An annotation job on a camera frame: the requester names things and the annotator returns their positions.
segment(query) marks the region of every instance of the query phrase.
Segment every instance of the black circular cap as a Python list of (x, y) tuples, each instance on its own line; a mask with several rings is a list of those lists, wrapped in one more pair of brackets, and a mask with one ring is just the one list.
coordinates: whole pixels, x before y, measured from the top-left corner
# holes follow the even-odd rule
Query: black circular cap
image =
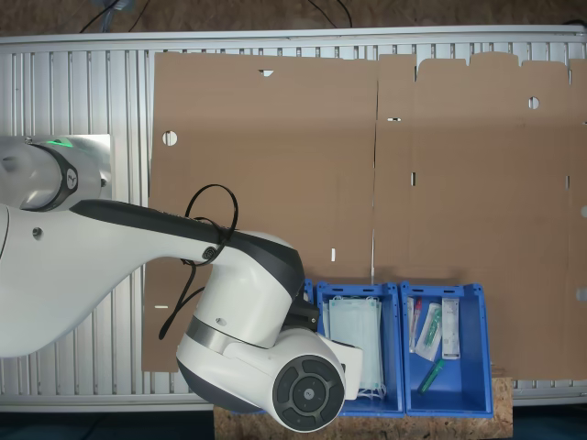
[(273, 383), (273, 407), (282, 422), (296, 431), (329, 424), (344, 402), (338, 370), (323, 357), (300, 356), (288, 362)]
[(304, 413), (313, 413), (320, 408), (327, 390), (319, 378), (303, 378), (293, 387), (293, 403)]
[(214, 254), (216, 253), (216, 249), (213, 247), (207, 247), (204, 251), (204, 253), (202, 254), (202, 258), (203, 259), (210, 259), (214, 256)]

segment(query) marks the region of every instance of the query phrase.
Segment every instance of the flattened cardboard box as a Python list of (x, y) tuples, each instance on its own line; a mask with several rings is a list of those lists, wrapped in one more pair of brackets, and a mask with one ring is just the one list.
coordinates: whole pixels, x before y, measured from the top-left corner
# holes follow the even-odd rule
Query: flattened cardboard box
[[(183, 215), (198, 189), (221, 183), (238, 198), (238, 228), (291, 243), (306, 277), (371, 280), (376, 63), (163, 53), (155, 72), (150, 207)], [(173, 146), (163, 143), (168, 130)], [(192, 215), (228, 226), (232, 203), (211, 189)], [(199, 269), (190, 292), (208, 275)], [(147, 266), (146, 371), (177, 371), (196, 301), (158, 334), (188, 276), (177, 259)]]
[(493, 363), (587, 378), (587, 63), (571, 85), (562, 63), (496, 52), (415, 66), (380, 61), (376, 280), (479, 282)]

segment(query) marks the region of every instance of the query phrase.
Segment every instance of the green marker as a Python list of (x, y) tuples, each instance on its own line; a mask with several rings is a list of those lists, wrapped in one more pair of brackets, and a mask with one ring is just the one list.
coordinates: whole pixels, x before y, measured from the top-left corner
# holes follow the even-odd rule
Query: green marker
[(440, 359), (436, 364), (434, 364), (434, 367), (432, 367), (430, 372), (426, 375), (426, 378), (420, 384), (420, 388), (418, 389), (420, 394), (424, 394), (426, 391), (428, 391), (428, 388), (430, 388), (430, 385), (432, 385), (432, 382), (434, 382), (434, 379), (437, 378), (438, 373), (442, 370), (443, 367), (444, 359)]
[(424, 340), (425, 346), (429, 347), (432, 345), (432, 342), (434, 341), (434, 336), (436, 336), (436, 334), (437, 334), (438, 323), (440, 322), (441, 319), (442, 319), (442, 309), (438, 307), (436, 309), (436, 311), (434, 312), (434, 317), (432, 318), (432, 322), (430, 323), (430, 326), (428, 327), (428, 333), (426, 333), (426, 339)]

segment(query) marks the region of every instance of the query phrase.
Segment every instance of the metal plate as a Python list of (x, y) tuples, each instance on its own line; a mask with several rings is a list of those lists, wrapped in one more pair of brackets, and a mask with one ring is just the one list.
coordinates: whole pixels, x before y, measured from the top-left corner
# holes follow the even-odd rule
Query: metal plate
[[(108, 133), (113, 139), (113, 197), (147, 205), (156, 52), (347, 60), (415, 53), (419, 63), (428, 58), (469, 62), (472, 53), (496, 50), (514, 53), (520, 62), (559, 61), (568, 66), (569, 59), (586, 58), (586, 43), (583, 27), (570, 26), (0, 38), (0, 135)], [(98, 306), (94, 320), (89, 316), (78, 327), (76, 338), (72, 333), (28, 357), (2, 359), (0, 408), (209, 410), (211, 405), (189, 394), (181, 374), (141, 371), (143, 282), (144, 269), (124, 280)], [(515, 382), (514, 399), (516, 405), (587, 402), (587, 381), (520, 380)]]

